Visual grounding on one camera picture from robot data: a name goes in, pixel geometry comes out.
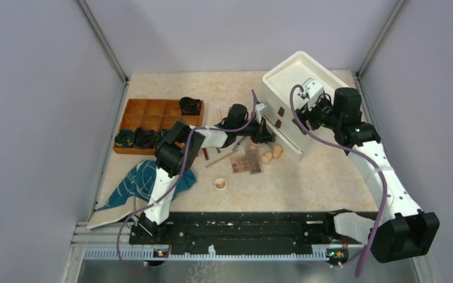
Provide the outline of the brown eyeshadow palette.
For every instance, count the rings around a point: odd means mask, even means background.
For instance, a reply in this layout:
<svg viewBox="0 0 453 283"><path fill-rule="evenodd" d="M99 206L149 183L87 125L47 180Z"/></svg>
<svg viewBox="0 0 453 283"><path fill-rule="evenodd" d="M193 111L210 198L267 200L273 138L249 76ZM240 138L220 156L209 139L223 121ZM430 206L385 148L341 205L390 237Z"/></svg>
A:
<svg viewBox="0 0 453 283"><path fill-rule="evenodd" d="M262 164L258 148L253 145L246 146L245 155L247 158L250 175L257 175L262 173Z"/></svg>

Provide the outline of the white drawer organizer box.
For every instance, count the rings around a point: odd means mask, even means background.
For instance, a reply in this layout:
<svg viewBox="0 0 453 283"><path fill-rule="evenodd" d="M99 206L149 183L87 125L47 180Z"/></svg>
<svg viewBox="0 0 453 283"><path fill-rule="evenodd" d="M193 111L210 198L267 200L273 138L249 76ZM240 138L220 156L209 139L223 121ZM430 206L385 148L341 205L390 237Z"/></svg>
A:
<svg viewBox="0 0 453 283"><path fill-rule="evenodd" d="M348 86L304 51L297 51L262 77L261 101L267 105L263 114L267 129L275 142L283 147L283 154L294 162L299 162L321 145L292 122L291 89L296 84L302 85L308 78L321 82L323 93L330 97L334 97L335 89ZM295 109L316 103L317 96L303 99L298 91L293 95Z"/></svg>

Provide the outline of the small round blush pot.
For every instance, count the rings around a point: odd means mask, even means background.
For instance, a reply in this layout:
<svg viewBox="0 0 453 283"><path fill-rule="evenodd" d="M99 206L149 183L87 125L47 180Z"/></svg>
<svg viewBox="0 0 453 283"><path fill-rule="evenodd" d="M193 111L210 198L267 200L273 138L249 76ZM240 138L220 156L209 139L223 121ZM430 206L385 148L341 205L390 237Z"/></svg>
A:
<svg viewBox="0 0 453 283"><path fill-rule="evenodd" d="M227 187L227 184L227 181L220 177L214 181L214 188L216 190L224 190Z"/></svg>

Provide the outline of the small eyeshadow palette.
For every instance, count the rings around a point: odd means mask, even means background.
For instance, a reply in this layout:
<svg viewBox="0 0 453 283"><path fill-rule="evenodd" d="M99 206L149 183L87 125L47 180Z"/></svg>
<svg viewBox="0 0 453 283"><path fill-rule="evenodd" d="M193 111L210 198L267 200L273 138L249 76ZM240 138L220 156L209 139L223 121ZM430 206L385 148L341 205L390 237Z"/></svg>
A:
<svg viewBox="0 0 453 283"><path fill-rule="evenodd" d="M250 171L249 163L246 156L237 156L230 158L231 169L233 174L245 173Z"/></svg>

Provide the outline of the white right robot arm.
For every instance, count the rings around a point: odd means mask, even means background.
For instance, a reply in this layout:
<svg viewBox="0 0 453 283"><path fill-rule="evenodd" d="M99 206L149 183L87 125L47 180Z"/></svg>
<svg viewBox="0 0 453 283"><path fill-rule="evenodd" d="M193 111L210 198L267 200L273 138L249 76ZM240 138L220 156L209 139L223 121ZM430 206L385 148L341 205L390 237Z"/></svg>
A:
<svg viewBox="0 0 453 283"><path fill-rule="evenodd" d="M380 263L426 255L440 222L433 212L424 212L410 197L386 156L375 127L362 121L362 98L354 88L335 89L316 96L300 109L294 97L310 98L302 85L290 91L290 108L300 130L320 143L343 150L362 175L378 211L375 219L348 210L331 213L322 227L326 241L338 243L352 238L363 244L362 264L368 254Z"/></svg>

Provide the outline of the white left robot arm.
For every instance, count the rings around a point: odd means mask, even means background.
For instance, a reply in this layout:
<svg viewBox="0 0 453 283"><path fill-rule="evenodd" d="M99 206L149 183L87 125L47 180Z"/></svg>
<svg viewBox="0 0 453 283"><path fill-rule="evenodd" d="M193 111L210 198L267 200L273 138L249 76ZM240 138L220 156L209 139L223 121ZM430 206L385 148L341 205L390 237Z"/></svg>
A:
<svg viewBox="0 0 453 283"><path fill-rule="evenodd" d="M250 137L255 143L274 140L262 116L267 109L264 103L256 102L249 115L242 104L234 104L215 126L190 126L178 121L166 133L156 147L156 180L147 208L141 209L139 216L138 226L150 243L156 244L165 238L166 229L162 224L169 217L175 188L202 149L228 147L238 136Z"/></svg>

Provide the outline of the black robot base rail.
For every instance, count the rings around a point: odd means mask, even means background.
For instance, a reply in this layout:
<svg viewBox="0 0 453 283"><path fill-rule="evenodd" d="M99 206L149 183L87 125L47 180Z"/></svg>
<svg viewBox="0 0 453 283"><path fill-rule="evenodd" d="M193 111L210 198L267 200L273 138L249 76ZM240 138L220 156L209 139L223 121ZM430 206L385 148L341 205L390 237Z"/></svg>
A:
<svg viewBox="0 0 453 283"><path fill-rule="evenodd" d="M150 235L132 227L131 245L164 245L171 255L310 255L318 245L355 244L331 227L330 212L172 212Z"/></svg>

